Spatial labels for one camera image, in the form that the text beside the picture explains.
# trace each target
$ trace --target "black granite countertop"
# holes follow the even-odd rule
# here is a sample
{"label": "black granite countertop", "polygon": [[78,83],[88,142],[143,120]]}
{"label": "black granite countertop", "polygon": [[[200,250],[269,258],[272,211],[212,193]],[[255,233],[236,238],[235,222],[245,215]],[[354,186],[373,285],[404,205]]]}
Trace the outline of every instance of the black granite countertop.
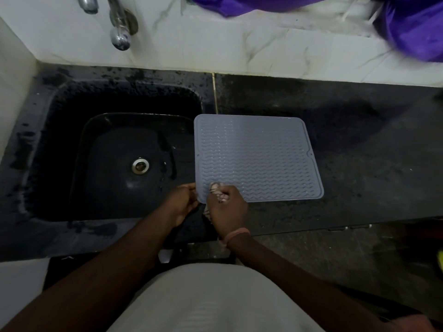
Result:
{"label": "black granite countertop", "polygon": [[[199,96],[204,113],[301,118],[324,197],[251,203],[253,235],[443,215],[441,89],[217,74],[215,100],[208,73],[42,65],[0,165],[2,261],[100,251],[138,220],[76,221],[60,214],[48,221],[26,208],[30,167],[51,101],[67,83],[88,80],[184,87]],[[170,243],[215,239],[201,213],[186,219]]]}

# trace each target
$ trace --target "purple cloth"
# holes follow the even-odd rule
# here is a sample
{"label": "purple cloth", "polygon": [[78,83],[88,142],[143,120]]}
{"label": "purple cloth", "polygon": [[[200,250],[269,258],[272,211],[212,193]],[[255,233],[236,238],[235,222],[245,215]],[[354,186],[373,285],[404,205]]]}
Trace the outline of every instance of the purple cloth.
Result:
{"label": "purple cloth", "polygon": [[386,0],[379,32],[404,54],[443,62],[443,0]]}
{"label": "purple cloth", "polygon": [[255,9],[283,13],[323,0],[193,0],[203,8],[225,17],[239,16]]}

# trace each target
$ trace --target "sink drain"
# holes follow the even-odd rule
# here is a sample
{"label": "sink drain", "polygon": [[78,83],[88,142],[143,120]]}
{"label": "sink drain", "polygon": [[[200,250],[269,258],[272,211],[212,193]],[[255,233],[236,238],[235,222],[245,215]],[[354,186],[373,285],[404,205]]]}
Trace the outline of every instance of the sink drain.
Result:
{"label": "sink drain", "polygon": [[149,170],[149,162],[144,158],[138,158],[132,163],[131,170],[136,175],[143,175]]}

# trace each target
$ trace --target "gray silicone mat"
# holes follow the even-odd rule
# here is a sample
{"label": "gray silicone mat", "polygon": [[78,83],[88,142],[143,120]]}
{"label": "gray silicone mat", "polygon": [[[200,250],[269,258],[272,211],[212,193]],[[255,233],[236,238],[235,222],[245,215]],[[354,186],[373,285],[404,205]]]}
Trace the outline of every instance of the gray silicone mat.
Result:
{"label": "gray silicone mat", "polygon": [[198,200],[212,182],[235,185],[248,202],[317,199],[323,185],[299,118],[201,114],[194,120]]}

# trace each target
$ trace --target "wall-mounted tap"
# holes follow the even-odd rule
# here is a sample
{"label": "wall-mounted tap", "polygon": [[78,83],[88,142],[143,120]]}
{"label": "wall-mounted tap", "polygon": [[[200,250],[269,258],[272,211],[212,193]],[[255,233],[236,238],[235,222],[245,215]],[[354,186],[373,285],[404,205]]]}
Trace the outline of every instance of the wall-mounted tap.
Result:
{"label": "wall-mounted tap", "polygon": [[[110,37],[112,44],[119,50],[127,50],[131,46],[131,35],[138,31],[137,19],[129,10],[124,9],[120,0],[108,0],[109,17],[114,28]],[[97,14],[97,0],[78,0],[78,4],[87,14]]]}

